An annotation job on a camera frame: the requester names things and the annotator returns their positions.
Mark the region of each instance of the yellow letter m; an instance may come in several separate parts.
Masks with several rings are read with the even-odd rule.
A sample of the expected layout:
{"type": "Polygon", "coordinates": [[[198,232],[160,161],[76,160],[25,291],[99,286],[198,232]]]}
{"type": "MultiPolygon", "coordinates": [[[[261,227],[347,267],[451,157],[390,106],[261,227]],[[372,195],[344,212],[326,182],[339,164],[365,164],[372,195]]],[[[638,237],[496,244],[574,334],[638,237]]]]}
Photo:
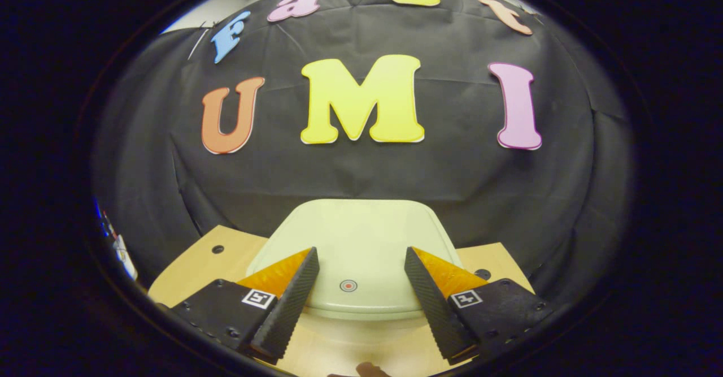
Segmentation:
{"type": "Polygon", "coordinates": [[[359,86],[338,59],[309,63],[302,74],[309,78],[309,125],[302,131],[305,144],[336,141],[330,106],[351,140],[358,140],[377,106],[377,122],[369,135],[377,142],[419,142],[424,127],[416,122],[414,71],[419,60],[408,55],[379,58],[359,86]]]}

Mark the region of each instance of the white plastic lid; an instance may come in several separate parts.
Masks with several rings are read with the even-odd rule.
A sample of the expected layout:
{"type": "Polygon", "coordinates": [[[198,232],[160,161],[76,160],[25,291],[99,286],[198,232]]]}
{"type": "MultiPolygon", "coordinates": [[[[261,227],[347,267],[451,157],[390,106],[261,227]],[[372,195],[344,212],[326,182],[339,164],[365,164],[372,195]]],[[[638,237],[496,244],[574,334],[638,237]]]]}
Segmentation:
{"type": "Polygon", "coordinates": [[[348,320],[423,316],[404,271],[415,246],[462,263],[434,212],[410,200],[313,200],[284,220],[249,265],[251,275],[315,246],[320,271],[307,312],[348,320]]]}

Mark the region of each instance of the pink letter i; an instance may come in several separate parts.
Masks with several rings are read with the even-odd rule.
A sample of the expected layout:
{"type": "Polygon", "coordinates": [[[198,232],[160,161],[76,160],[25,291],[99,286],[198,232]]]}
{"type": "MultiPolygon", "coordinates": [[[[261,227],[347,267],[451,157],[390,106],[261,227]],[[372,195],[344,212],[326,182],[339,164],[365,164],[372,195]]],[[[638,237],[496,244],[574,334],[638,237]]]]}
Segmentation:
{"type": "Polygon", "coordinates": [[[498,134],[498,143],[505,148],[536,150],[542,137],[535,130],[530,82],[534,76],[520,66],[508,63],[490,63],[487,67],[498,77],[504,98],[504,128],[498,134]]]}

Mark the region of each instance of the letter m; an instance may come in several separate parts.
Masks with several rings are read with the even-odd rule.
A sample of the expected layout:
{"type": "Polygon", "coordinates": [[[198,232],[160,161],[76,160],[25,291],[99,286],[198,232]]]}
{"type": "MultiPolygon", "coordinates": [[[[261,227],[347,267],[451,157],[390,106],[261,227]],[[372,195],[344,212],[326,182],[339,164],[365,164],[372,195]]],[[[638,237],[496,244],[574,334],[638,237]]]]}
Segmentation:
{"type": "Polygon", "coordinates": [[[414,71],[419,60],[408,55],[379,58],[359,86],[338,59],[309,63],[302,74],[309,78],[309,125],[302,131],[305,144],[336,141],[338,130],[330,123],[330,108],[341,127],[356,141],[377,106],[377,122],[369,135],[377,142],[419,142],[424,127],[416,122],[414,71]]]}

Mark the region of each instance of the black fabric backdrop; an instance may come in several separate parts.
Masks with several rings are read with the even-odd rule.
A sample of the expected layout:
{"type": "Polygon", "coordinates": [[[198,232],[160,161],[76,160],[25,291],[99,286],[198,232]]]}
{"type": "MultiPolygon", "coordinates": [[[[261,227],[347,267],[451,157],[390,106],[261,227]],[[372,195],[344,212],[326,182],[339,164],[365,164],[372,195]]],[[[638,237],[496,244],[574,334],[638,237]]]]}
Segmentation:
{"type": "MultiPolygon", "coordinates": [[[[620,243],[633,179],[623,106],[594,56],[544,14],[517,10],[534,34],[513,31],[477,0],[436,7],[391,0],[319,0],[320,9],[274,24],[281,0],[240,8],[207,32],[160,35],[129,65],[108,99],[94,153],[98,202],[145,284],[217,224],[270,236],[289,212],[319,198],[407,199],[431,207],[457,248],[501,241],[540,295],[582,297],[620,243]],[[219,64],[210,38],[251,11],[240,43],[219,64]],[[305,145],[307,63],[338,58],[361,83],[377,58],[421,61],[414,89],[425,138],[305,145]],[[496,142],[503,95],[486,66],[534,74],[542,147],[496,142]],[[231,88],[221,129],[233,129],[235,85],[262,76],[253,132],[236,153],[201,142],[202,97],[231,88]]],[[[503,2],[508,8],[514,6],[503,2]]]]}

